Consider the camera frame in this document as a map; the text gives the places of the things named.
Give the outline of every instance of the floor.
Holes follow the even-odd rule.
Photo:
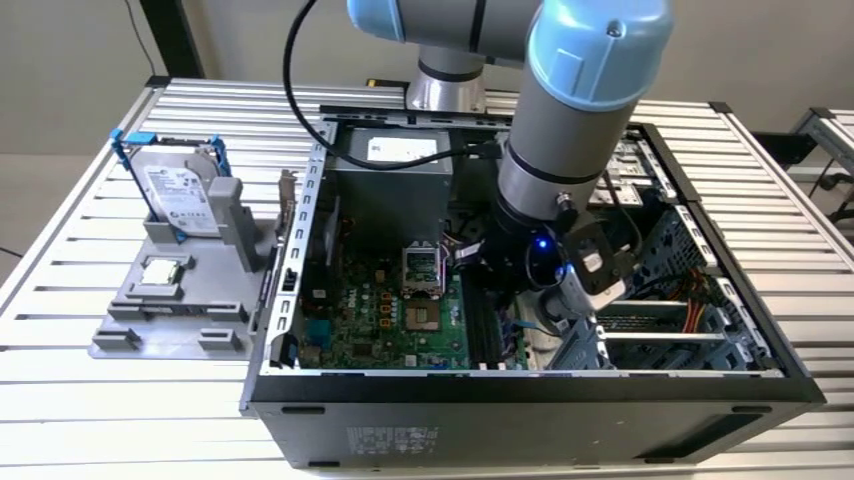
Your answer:
[[[0,246],[27,251],[93,157],[0,154]],[[0,252],[0,284],[16,264]]]

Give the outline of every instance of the light blue joint cover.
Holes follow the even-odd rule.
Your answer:
[[[527,61],[570,107],[607,112],[646,93],[673,32],[669,0],[543,0]]]
[[[386,40],[406,41],[398,0],[347,0],[347,12],[363,32]]]

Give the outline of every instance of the robotic arm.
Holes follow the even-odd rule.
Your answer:
[[[532,253],[531,246],[551,250],[554,241],[564,252],[560,263],[539,262],[550,267],[522,275],[544,284],[554,280],[555,265],[580,266],[583,271],[572,272],[578,286],[596,295],[631,267],[626,271],[620,253],[610,251],[600,229],[584,218],[586,205],[603,174],[610,181],[611,153],[655,79],[673,30],[669,1],[348,0],[348,11],[363,31],[422,44],[422,73],[446,82],[479,75],[479,56],[524,60],[495,225],[479,255],[494,267],[491,276],[506,282],[520,272],[516,268],[502,275],[500,265],[530,268],[538,250]],[[454,51],[456,58],[448,56]],[[584,261],[584,252],[595,254],[595,265]]]

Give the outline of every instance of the label sticker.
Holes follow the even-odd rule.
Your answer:
[[[432,155],[436,148],[436,141],[428,138],[374,137],[368,140],[368,160],[406,162]]]
[[[432,453],[439,427],[347,427],[350,451],[356,455]]]
[[[185,168],[157,165],[144,170],[167,221],[187,235],[219,235],[199,175]]]

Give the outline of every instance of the connector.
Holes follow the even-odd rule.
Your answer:
[[[282,282],[282,291],[292,292],[296,289],[296,272],[292,269],[284,271],[284,281]]]

